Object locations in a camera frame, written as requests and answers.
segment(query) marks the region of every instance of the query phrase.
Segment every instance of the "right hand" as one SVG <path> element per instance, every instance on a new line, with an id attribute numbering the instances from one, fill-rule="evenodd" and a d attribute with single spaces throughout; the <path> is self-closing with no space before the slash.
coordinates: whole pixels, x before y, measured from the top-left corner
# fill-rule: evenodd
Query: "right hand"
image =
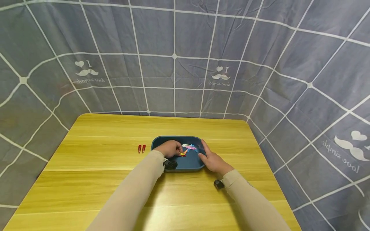
<path id="1" fill-rule="evenodd" d="M 206 155 L 201 153 L 198 154 L 199 158 L 203 161 L 203 163 L 207 166 L 209 170 L 212 172 L 218 173 L 221 176 L 225 175 L 229 171 L 233 170 L 234 168 L 226 163 L 219 155 L 212 152 L 207 143 L 202 139 L 202 145 L 206 152 Z"/>

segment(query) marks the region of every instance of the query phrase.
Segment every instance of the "yellow wooden tabletop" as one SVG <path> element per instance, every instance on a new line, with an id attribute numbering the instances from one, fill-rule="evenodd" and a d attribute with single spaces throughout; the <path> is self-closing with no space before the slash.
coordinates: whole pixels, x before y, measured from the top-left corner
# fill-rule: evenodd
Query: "yellow wooden tabletop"
<path id="1" fill-rule="evenodd" d="M 5 231 L 83 231 L 157 136 L 203 138 L 280 212 L 300 227 L 249 126 L 242 120 L 81 115 Z M 146 145 L 138 154 L 138 145 Z M 235 202 L 206 169 L 158 179 L 135 230 L 241 230 Z"/>

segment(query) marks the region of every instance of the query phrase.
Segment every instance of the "blue tray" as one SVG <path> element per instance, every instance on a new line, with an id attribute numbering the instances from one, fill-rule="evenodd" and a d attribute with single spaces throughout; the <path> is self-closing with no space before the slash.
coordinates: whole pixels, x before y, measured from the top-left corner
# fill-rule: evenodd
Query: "blue tray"
<path id="1" fill-rule="evenodd" d="M 197 152 L 189 149 L 186 156 L 174 156 L 170 158 L 169 160 L 175 160 L 177 162 L 177 167 L 173 170 L 165 169 L 165 172 L 192 172 L 199 171 L 204 167 L 203 162 L 198 157 L 198 153 L 205 155 L 205 151 L 201 139 L 195 136 L 159 136 L 153 140 L 151 150 L 169 140 L 176 140 L 181 144 L 194 145 L 197 148 Z"/>

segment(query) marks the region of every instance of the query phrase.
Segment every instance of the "sleeve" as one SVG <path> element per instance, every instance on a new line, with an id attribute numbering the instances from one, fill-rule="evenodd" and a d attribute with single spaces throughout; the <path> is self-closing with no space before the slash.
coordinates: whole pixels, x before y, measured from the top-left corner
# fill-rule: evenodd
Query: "sleeve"
<path id="1" fill-rule="evenodd" d="M 162 175 L 164 156 L 151 151 L 122 181 L 86 231 L 131 231 Z"/>
<path id="2" fill-rule="evenodd" d="M 275 207 L 237 170 L 232 170 L 221 180 L 228 194 L 235 200 L 243 217 L 253 231 L 290 231 Z"/>

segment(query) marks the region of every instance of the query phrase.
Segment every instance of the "gray fabric backdrop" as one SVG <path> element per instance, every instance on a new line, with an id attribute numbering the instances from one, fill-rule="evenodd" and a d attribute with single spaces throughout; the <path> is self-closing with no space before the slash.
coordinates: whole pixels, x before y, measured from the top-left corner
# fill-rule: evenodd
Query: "gray fabric backdrop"
<path id="1" fill-rule="evenodd" d="M 369 7 L 0 1 L 0 230 L 87 112 L 245 120 L 302 230 L 370 230 Z"/>

